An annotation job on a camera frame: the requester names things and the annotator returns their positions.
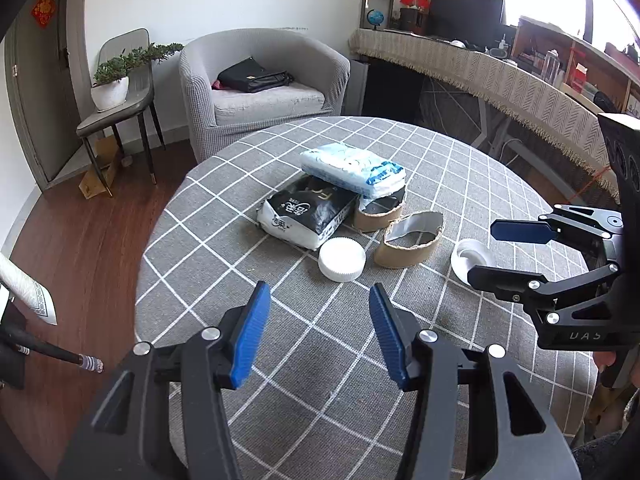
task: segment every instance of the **gray chair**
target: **gray chair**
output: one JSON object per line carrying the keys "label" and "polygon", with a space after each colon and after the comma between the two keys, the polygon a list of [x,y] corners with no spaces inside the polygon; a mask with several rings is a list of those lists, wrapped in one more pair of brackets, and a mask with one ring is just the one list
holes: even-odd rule
{"label": "gray chair", "polygon": [[[268,70],[286,70],[295,83],[255,94],[212,90],[218,74],[248,57]],[[349,61],[303,34],[241,28],[191,41],[180,53],[180,81],[198,162],[249,132],[291,120],[338,116]]]}
{"label": "gray chair", "polygon": [[[149,33],[146,28],[138,28],[132,30],[116,38],[111,38],[100,49],[100,55],[98,56],[98,64],[110,60],[112,57],[117,57],[120,54],[128,54],[134,48],[149,46]],[[145,149],[146,163],[149,166],[149,173],[151,174],[151,181],[156,183],[156,174],[154,172],[154,162],[151,158],[151,150],[149,148],[149,140],[146,136],[146,126],[144,111],[149,107],[151,110],[151,117],[154,120],[156,132],[162,146],[164,145],[164,139],[162,138],[162,130],[160,129],[160,123],[158,121],[158,115],[156,114],[156,107],[154,106],[154,79],[151,70],[151,63],[148,66],[142,66],[129,73],[129,91],[127,92],[127,99],[123,104],[107,110],[105,112],[98,112],[97,110],[82,121],[78,128],[76,128],[76,134],[82,139],[84,146],[89,154],[94,170],[98,174],[102,185],[105,187],[109,196],[113,196],[107,182],[98,167],[98,163],[95,159],[94,152],[89,143],[88,137],[105,128],[111,127],[113,135],[116,138],[116,142],[120,147],[120,150],[124,152],[122,147],[122,141],[118,134],[116,124],[133,116],[138,117],[138,126],[140,128],[140,136],[142,136],[142,145]]]}

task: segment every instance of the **computer monitor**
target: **computer monitor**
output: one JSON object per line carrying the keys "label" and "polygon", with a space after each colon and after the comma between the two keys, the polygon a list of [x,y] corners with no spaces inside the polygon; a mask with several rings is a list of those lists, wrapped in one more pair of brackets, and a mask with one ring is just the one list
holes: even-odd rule
{"label": "computer monitor", "polygon": [[431,0],[426,35],[492,48],[495,31],[502,21],[503,3],[503,0]]}

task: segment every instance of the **red door decoration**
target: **red door decoration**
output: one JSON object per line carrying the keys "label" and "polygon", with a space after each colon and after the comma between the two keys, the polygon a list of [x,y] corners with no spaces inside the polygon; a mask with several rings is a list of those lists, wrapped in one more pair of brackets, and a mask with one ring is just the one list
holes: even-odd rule
{"label": "red door decoration", "polygon": [[47,27],[54,12],[56,12],[56,3],[53,0],[38,0],[31,9],[31,15],[42,28]]}

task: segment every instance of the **green leaves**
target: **green leaves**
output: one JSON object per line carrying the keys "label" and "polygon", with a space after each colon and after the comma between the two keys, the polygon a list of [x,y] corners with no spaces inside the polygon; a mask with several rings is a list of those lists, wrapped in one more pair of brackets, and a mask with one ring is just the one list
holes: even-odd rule
{"label": "green leaves", "polygon": [[95,85],[101,86],[126,77],[129,72],[139,66],[145,66],[152,61],[161,62],[181,51],[184,46],[180,43],[156,45],[151,43],[147,48],[134,48],[128,54],[120,54],[98,65],[95,71]]}

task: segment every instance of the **chair seat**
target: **chair seat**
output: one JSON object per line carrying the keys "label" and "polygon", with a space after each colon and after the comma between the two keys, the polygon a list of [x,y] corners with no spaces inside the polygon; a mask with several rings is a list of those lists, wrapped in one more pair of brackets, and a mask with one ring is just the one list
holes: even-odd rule
{"label": "chair seat", "polygon": [[324,105],[322,92],[300,83],[255,94],[238,90],[213,90],[212,94],[216,123],[220,126],[314,114]]}

